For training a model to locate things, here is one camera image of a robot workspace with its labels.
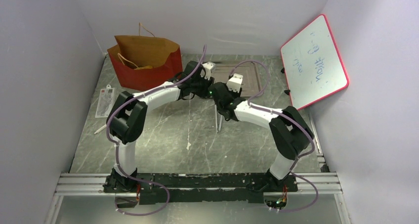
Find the red brown paper bag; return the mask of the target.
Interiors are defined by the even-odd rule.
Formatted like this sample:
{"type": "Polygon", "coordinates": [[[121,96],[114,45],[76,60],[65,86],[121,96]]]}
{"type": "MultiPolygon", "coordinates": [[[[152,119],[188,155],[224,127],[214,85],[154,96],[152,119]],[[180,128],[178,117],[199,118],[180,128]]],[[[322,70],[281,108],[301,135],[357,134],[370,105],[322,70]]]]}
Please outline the red brown paper bag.
{"type": "Polygon", "coordinates": [[[122,87],[145,91],[181,72],[179,44],[155,36],[139,23],[137,35],[115,35],[116,45],[107,49],[122,87]]]}

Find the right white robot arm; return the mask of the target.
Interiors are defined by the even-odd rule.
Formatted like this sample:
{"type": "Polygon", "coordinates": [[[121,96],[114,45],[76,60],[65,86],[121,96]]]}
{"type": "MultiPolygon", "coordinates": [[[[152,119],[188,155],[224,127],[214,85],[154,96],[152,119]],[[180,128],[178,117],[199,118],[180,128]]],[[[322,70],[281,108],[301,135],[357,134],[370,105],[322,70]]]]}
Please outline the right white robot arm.
{"type": "Polygon", "coordinates": [[[285,109],[263,107],[228,89],[225,83],[209,87],[217,111],[225,120],[248,122],[271,131],[278,150],[275,161],[268,169],[267,186],[279,191],[285,186],[285,177],[292,171],[297,160],[309,153],[303,153],[314,135],[300,113],[292,106],[285,109]]]}

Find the metal baking tray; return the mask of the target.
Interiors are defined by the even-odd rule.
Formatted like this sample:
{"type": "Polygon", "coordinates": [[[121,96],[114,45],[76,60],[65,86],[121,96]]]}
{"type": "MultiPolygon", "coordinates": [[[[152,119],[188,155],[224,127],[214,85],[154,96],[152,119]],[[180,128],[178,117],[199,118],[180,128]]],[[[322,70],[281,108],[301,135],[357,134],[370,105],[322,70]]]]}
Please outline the metal baking tray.
{"type": "MultiPolygon", "coordinates": [[[[216,61],[215,71],[212,73],[212,77],[215,79],[215,83],[228,81],[231,70],[240,62],[239,61],[216,61]]],[[[260,73],[258,66],[253,62],[247,62],[240,65],[234,71],[236,74],[243,76],[242,81],[242,97],[251,97],[257,94],[261,89],[262,85],[260,82],[260,73]]]]}

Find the metal tongs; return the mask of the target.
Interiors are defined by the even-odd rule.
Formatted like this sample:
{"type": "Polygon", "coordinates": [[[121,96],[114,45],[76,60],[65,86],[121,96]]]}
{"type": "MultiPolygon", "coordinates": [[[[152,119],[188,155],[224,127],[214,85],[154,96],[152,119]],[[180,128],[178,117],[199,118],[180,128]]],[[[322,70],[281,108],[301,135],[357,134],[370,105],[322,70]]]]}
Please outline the metal tongs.
{"type": "Polygon", "coordinates": [[[221,128],[222,128],[223,116],[219,114],[216,105],[214,106],[214,114],[215,114],[215,129],[216,129],[216,132],[218,133],[221,131],[221,128]]]}

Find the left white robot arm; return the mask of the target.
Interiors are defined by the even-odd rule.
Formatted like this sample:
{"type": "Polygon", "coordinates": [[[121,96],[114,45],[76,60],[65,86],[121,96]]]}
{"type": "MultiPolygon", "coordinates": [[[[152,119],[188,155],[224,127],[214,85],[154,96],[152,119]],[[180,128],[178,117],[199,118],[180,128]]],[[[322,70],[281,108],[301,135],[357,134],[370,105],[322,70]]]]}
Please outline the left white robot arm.
{"type": "Polygon", "coordinates": [[[215,68],[213,62],[190,61],[184,71],[160,86],[138,94],[119,94],[107,119],[106,136],[118,153],[110,176],[122,191],[131,192],[137,185],[135,142],[143,132],[147,112],[188,96],[207,98],[215,68]]]}

